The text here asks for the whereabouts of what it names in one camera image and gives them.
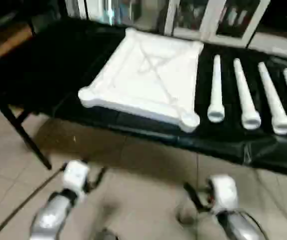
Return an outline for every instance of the black cable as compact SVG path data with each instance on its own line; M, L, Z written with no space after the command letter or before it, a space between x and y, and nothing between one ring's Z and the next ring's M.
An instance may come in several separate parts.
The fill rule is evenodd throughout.
M246 215L248 218L250 218L253 223L258 227L258 229L260 230L260 232L262 233L264 239L269 240L268 235L266 233L266 231L262 228L262 226L259 224L259 222L253 217L251 216L248 212L241 210L238 211L238 213L244 218L246 219L246 217L244 215Z
M98 173L97 179L94 183L91 184L91 189L94 190L96 189L99 184L102 182L103 177L105 175L105 173L107 172L108 168L107 167L103 167L100 172Z
M188 193L189 198L193 202L194 206L198 210L198 212L208 212L209 208L207 206L204 206L202 202L200 201L196 190L194 189L193 186L191 186L189 183L185 182L183 184L183 189Z
M83 4L84 4L85 17L86 17L87 20L90 20L89 19L89 14L88 14L87 0L83 0Z
M8 217L0 224L0 232L5 226L16 216L16 214L34 197L36 196L51 180L53 180L60 172L64 171L67 166L65 163L59 170L57 170L52 176L46 179L32 194L30 194L15 210L13 210Z

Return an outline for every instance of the black table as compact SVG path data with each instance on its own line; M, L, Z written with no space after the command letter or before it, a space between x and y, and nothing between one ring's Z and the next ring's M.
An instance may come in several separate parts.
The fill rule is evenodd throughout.
M194 132L185 133L175 125L81 105L78 90L92 82L124 36L122 27L66 19L0 59L0 110L48 169L51 163L21 126L31 112L287 174L287 136L273 133L257 67L261 61L266 63L287 113L287 87L282 74L287 59L249 49L205 44L199 57L195 93L195 111L201 123ZM225 120L218 124L207 118L215 54L221 55L225 107ZM241 124L235 58L241 60L255 107L261 115L262 125L254 131L245 130ZM25 111L15 118L9 105L21 106Z

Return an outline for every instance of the wire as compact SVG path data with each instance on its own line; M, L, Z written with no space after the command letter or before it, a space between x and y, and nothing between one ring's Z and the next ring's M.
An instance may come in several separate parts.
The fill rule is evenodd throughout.
M91 190L94 190L94 189L96 189L99 186L99 184L102 182L103 177L104 177L105 173L107 172L107 170L108 170L107 167L103 167L100 170L100 172L97 175L96 181L91 183Z
M237 211L237 213L239 213L244 219L246 219L245 215L250 218L253 223L258 227L258 229L260 230L260 232L262 233L264 239L269 240L268 235L266 233L266 231L262 228L262 226L259 224L259 222L253 217L251 216L248 212L246 212L245 210L240 210Z
M64 171L67 164L63 164L52 176L46 179L32 194L30 194L16 209L14 209L8 217L3 220L0 224L0 232L7 226L7 224L17 215L17 213L34 197L36 196L45 186L49 184L60 172Z

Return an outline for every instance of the table leg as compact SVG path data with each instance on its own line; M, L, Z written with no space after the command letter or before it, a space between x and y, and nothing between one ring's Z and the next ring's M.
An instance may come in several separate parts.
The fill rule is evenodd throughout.
M30 27L32 36L36 36L35 27L34 27L34 24L33 24L33 20L31 18L29 18L29 20L28 20L28 25Z
M24 142L34 151L34 153L37 155L39 160L43 163L43 165L48 169L52 169L52 164L50 161L42 154L40 149L37 147L37 145L34 143L34 141L31 139L31 137L26 133L25 129L21 125L20 121L18 121L9 108L8 104L0 104L0 111L2 114L8 119L8 121L11 123L11 125L15 128L17 133L22 137Z

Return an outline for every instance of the white foam tray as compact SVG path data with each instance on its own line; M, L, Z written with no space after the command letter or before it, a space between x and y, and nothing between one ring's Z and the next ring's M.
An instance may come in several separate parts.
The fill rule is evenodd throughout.
M199 54L203 44L126 29L108 62L78 97L101 106L178 125L192 132Z

